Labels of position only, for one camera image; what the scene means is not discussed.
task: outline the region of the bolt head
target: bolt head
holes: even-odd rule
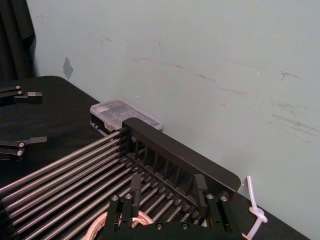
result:
[[[189,225],[187,223],[182,223],[181,227],[183,230],[187,230],[189,228]]]
[[[132,195],[131,195],[130,193],[127,193],[127,194],[125,195],[125,198],[126,198],[126,199],[131,199],[131,198],[132,198]]]
[[[156,229],[161,230],[164,226],[162,225],[162,223],[158,223],[156,225]]]
[[[113,200],[113,201],[117,201],[119,198],[118,198],[118,196],[117,195],[113,195],[112,197],[111,197],[111,200]]]
[[[214,199],[214,196],[209,193],[209,194],[206,196],[206,198],[211,200],[211,199]]]
[[[228,201],[228,198],[227,198],[225,195],[222,195],[222,196],[220,197],[220,199],[221,199],[221,201],[223,201],[223,202]]]

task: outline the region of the black tablecloth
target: black tablecloth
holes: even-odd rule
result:
[[[45,147],[29,146],[23,162],[0,161],[0,187],[18,180],[55,160],[102,137],[90,126],[90,106],[98,103],[68,81],[43,76],[0,84],[19,85],[23,92],[42,92],[43,104],[13,104],[0,107],[0,139],[25,140],[47,136]],[[247,233],[255,222],[250,201],[238,194],[232,201],[241,231]],[[265,211],[254,240],[307,240],[305,236]]]

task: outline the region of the wall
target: wall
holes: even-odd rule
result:
[[[320,239],[316,0],[28,0],[40,75],[122,98]],[[247,187],[240,192],[248,196]]]

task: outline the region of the metal rod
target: metal rod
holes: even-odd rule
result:
[[[152,198],[156,193],[158,192],[157,188],[154,188],[151,192],[148,193],[147,196],[145,196],[141,202],[140,202],[140,207],[143,206],[150,198]]]
[[[171,213],[171,215],[165,220],[166,222],[171,222],[182,210],[181,206],[177,206],[176,209]]]
[[[99,161],[98,163],[96,163],[95,165],[91,166],[90,168],[88,168],[87,170],[80,172],[78,175],[75,175],[74,177],[72,177],[71,179],[69,179],[66,182],[63,182],[61,185],[58,185],[57,187],[53,188],[52,190],[40,195],[39,197],[37,197],[36,199],[34,199],[31,202],[28,202],[26,205],[23,205],[23,207],[17,209],[16,211],[14,211],[13,213],[11,213],[9,215],[9,217],[15,218],[18,215],[20,215],[21,213],[25,212],[26,210],[29,210],[31,207],[33,207],[34,205],[37,205],[38,203],[40,203],[42,200],[45,200],[47,198],[49,198],[50,196],[56,194],[58,191],[64,189],[65,187],[69,186],[70,184],[78,181],[79,179],[82,179],[81,181],[76,182],[75,184],[73,184],[71,187],[67,188],[68,191],[64,190],[61,193],[55,195],[54,197],[50,198],[48,201],[46,201],[44,204],[40,205],[42,207],[48,205],[49,203],[52,203],[53,201],[55,201],[56,199],[59,198],[59,196],[63,196],[66,193],[68,193],[70,190],[75,189],[76,187],[80,186],[82,183],[84,183],[85,181],[91,179],[92,177],[94,177],[95,175],[97,175],[98,173],[103,172],[105,169],[107,169],[109,166],[112,166],[114,164],[116,164],[119,160],[116,159],[114,161],[112,161],[110,164],[105,165],[108,161],[110,160],[110,158],[106,158],[102,161]],[[27,218],[28,216],[31,216],[33,213],[35,213],[37,210],[36,209],[40,209],[39,207],[33,208],[31,211],[28,211],[28,213],[22,217],[20,217],[18,220],[15,220],[13,222],[13,225],[18,224],[20,221],[22,221],[23,219]]]
[[[45,167],[40,168],[39,170],[37,170],[37,171],[35,171],[35,172],[33,172],[33,173],[23,177],[23,178],[20,178],[17,181],[14,181],[14,182],[12,182],[12,183],[0,188],[0,195],[2,195],[4,193],[6,193],[6,192],[18,187],[18,186],[20,186],[22,184],[25,184],[25,183],[31,181],[32,179],[34,179],[34,178],[36,178],[36,177],[38,177],[38,176],[40,176],[42,174],[47,173],[47,172],[49,172],[50,170],[52,170],[52,169],[54,169],[56,167],[64,165],[69,160],[72,160],[73,158],[78,157],[79,155],[87,152],[88,150],[90,150],[90,149],[92,149],[92,148],[94,148],[96,146],[99,146],[100,144],[103,144],[104,142],[109,141],[110,139],[113,139],[113,138],[117,137],[119,134],[120,133],[118,131],[116,131],[116,132],[114,132],[114,133],[112,133],[112,134],[110,134],[110,135],[108,135],[106,137],[103,137],[103,138],[101,138],[101,139],[99,139],[99,140],[97,140],[97,141],[95,141],[95,142],[83,147],[83,148],[80,148],[77,151],[74,151],[74,152],[70,153],[67,156],[64,156],[63,158],[60,158],[59,160],[57,160],[57,161],[55,161],[55,162],[53,162],[53,163],[51,163],[51,164],[49,164],[49,165],[47,165]]]
[[[158,206],[166,195],[162,194],[147,210],[144,211],[145,214],[149,214],[156,206]]]
[[[85,170],[89,166],[91,166],[94,163],[96,163],[97,161],[99,161],[101,158],[104,158],[105,156],[115,152],[118,149],[119,149],[119,146],[114,146],[110,150],[108,150],[108,151],[106,151],[106,152],[104,152],[104,153],[92,158],[90,161],[87,161],[86,163],[84,163],[84,164],[82,164],[80,166],[77,166],[73,170],[71,170],[71,171],[59,176],[55,180],[50,181],[49,183],[37,188],[36,190],[32,191],[31,193],[29,193],[29,194],[25,195],[24,197],[20,198],[18,201],[15,201],[14,203],[10,204],[5,209],[7,210],[7,212],[11,212],[12,210],[18,208],[19,206],[21,206],[25,202],[30,201],[31,199],[34,199],[35,197],[39,196],[40,194],[44,193],[45,191],[48,191],[49,189],[53,188],[57,184],[63,183],[64,181],[69,179],[74,174],[77,174],[77,173]],[[109,160],[110,161],[113,160],[118,155],[119,155],[118,152],[114,153],[113,155],[111,155],[112,157],[110,157]]]
[[[75,205],[73,205],[72,207],[70,207],[67,211],[64,211],[62,213],[62,215],[65,215],[67,212],[72,211],[72,209],[75,209],[77,206],[79,206],[80,203],[84,203],[87,200],[89,200],[90,198],[92,198],[94,195],[98,194],[99,192],[101,192],[103,189],[105,189],[106,187],[110,186],[111,184],[113,184],[115,181],[117,181],[118,179],[122,178],[124,175],[128,174],[131,171],[130,168],[122,171],[121,173],[119,173],[118,175],[116,175],[115,177],[113,177],[112,179],[110,179],[109,181],[107,181],[104,185],[100,186],[98,189],[96,189],[95,191],[93,191],[92,193],[90,193],[89,195],[87,195],[86,197],[84,197],[81,201],[77,202]],[[115,170],[111,170],[108,171],[106,174],[104,174],[103,176],[99,177],[98,179],[96,179],[95,181],[93,181],[92,183],[90,183],[89,185],[85,186],[84,188],[82,188],[81,190],[77,191],[76,193],[72,194],[70,197],[68,197],[67,199],[63,200],[62,202],[56,204],[54,207],[50,208],[49,210],[47,210],[45,213],[43,213],[42,215],[38,216],[37,218],[35,218],[34,220],[28,222],[27,224],[23,225],[22,227],[20,227],[17,230],[17,233],[23,233],[25,230],[27,230],[28,228],[30,228],[31,226],[35,225],[36,223],[38,223],[39,221],[41,221],[42,219],[46,218],[47,216],[49,216],[50,214],[54,213],[56,210],[58,210],[59,208],[61,208],[63,205],[67,204],[68,202],[70,202],[71,200],[75,199],[76,197],[80,196],[81,194],[83,194],[84,192],[86,192],[87,190],[91,189],[92,187],[94,187],[96,184],[100,183],[102,180],[108,178],[110,175],[112,175],[115,172]]]
[[[190,213],[187,212],[187,213],[183,216],[183,218],[181,218],[180,222],[185,222],[185,221],[187,221],[189,217],[190,217]]]
[[[98,167],[101,165],[106,164],[106,162],[109,161],[109,158],[106,158],[105,160],[99,162],[98,164],[96,164]],[[54,197],[50,198],[49,200],[45,201],[44,203],[42,203],[41,205],[37,206],[36,208],[33,208],[32,210],[29,210],[25,215],[21,216],[20,218],[18,218],[17,220],[15,220],[12,224],[13,225],[17,225],[18,223],[20,223],[21,221],[25,220],[26,218],[28,218],[29,216],[33,215],[34,213],[38,212],[39,210],[43,209],[44,207],[48,206],[49,204],[53,203],[54,201],[58,200],[59,198],[61,198],[62,196],[66,195],[67,193],[71,192],[72,190],[76,189],[77,187],[79,187],[80,185],[82,185],[83,183],[87,182],[88,180],[90,180],[91,178],[93,178],[94,176],[96,176],[97,174],[103,172],[104,170],[108,169],[109,167],[113,166],[114,164],[118,163],[119,159],[113,160],[110,163],[106,164],[105,166],[101,167],[100,169],[96,170],[95,172],[91,173],[90,175],[86,176],[85,178],[83,178],[82,180],[76,182],[75,184],[73,184],[72,186],[68,187],[67,189],[63,190],[62,192],[60,192],[59,194],[55,195]],[[19,208],[18,210],[16,210],[15,212],[13,212],[11,215],[9,215],[9,217],[12,219],[18,215],[20,215],[21,213],[23,213],[26,210],[26,206],[29,208],[30,206],[24,205],[22,208]]]
[[[79,213],[77,213],[76,215],[74,215],[72,218],[68,219],[68,221],[64,222],[61,226],[59,226],[58,228],[54,229],[52,232],[50,232],[48,235],[46,235],[44,238],[42,238],[43,240],[50,240],[52,238],[54,238],[57,234],[62,233],[64,231],[65,228],[67,228],[68,226],[70,226],[73,222],[79,220],[79,218],[81,216],[83,216],[84,214],[86,214],[88,211],[90,211],[92,208],[96,207],[98,204],[100,204],[102,201],[105,201],[106,198],[108,198],[110,195],[114,194],[115,191],[117,191],[119,188],[121,188],[123,185],[125,185],[126,183],[128,183],[132,178],[132,175],[127,177],[124,181],[122,181],[121,183],[119,183],[117,186],[113,187],[112,189],[110,189],[108,192],[106,192],[104,195],[102,195],[101,197],[99,197],[97,200],[95,200],[93,203],[91,203],[90,205],[88,205],[87,207],[85,207],[83,210],[81,210]],[[51,221],[46,225],[47,227],[52,226],[53,223],[55,223],[57,221]]]
[[[74,161],[72,161],[72,162],[64,165],[63,167],[58,168],[58,169],[52,171],[51,173],[49,173],[49,174],[47,174],[47,175],[45,175],[45,176],[42,176],[42,177],[38,178],[37,180],[29,183],[28,185],[20,188],[19,190],[11,193],[10,195],[4,197],[4,198],[2,199],[3,204],[7,204],[9,201],[13,200],[14,198],[16,198],[16,197],[18,197],[18,196],[26,193],[27,191],[29,191],[29,190],[31,190],[31,189],[34,189],[34,188],[37,187],[38,185],[40,185],[40,184],[42,184],[42,183],[44,183],[44,182],[52,179],[53,177],[55,177],[55,176],[57,176],[57,175],[65,172],[65,171],[71,169],[72,167],[75,167],[76,165],[82,164],[82,163],[83,163],[85,160],[87,160],[89,157],[94,156],[95,154],[99,153],[100,151],[102,151],[102,150],[104,150],[104,149],[106,149],[106,148],[108,148],[108,147],[110,147],[110,146],[112,146],[112,145],[114,145],[114,144],[116,144],[116,143],[118,143],[118,142],[119,142],[119,139],[116,139],[116,140],[114,140],[114,141],[111,141],[111,142],[107,143],[106,145],[103,145],[103,146],[97,148],[96,150],[91,151],[91,152],[83,155],[82,157],[77,158],[76,160],[74,160]],[[111,151],[111,150],[112,150],[112,151],[115,151],[115,150],[117,150],[117,149],[119,149],[119,148],[120,148],[119,146],[115,146],[115,147],[111,148],[109,151]],[[103,154],[100,154],[98,157],[103,157],[103,156],[105,156],[105,155],[106,155],[106,154],[103,153]]]
[[[174,203],[173,200],[168,201],[160,211],[156,213],[156,215],[152,218],[152,221],[156,222]]]
[[[144,185],[141,189],[141,192],[143,193],[150,187],[150,182],[148,182],[146,185]],[[130,187],[123,190],[121,193],[119,193],[119,197],[125,196],[127,193],[129,193]],[[97,217],[99,217],[102,213],[108,210],[110,206],[110,201],[103,207],[101,207],[99,210],[97,210],[94,214],[92,214],[90,217],[86,218],[80,225],[78,225],[76,228],[72,229],[71,232],[68,233],[65,237],[63,237],[63,240],[70,240],[76,235],[78,232],[80,232],[85,226],[90,224],[92,221],[94,221]]]

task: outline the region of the white tube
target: white tube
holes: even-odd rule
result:
[[[249,211],[252,214],[256,215],[256,217],[257,217],[251,230],[247,234],[248,238],[252,239],[255,236],[256,232],[258,231],[261,223],[267,223],[268,219],[265,217],[264,211],[262,209],[258,208],[258,206],[257,206],[251,176],[247,176],[246,179],[248,182],[249,195],[250,195],[250,200],[251,200],[251,205],[252,205],[251,207],[249,207]]]

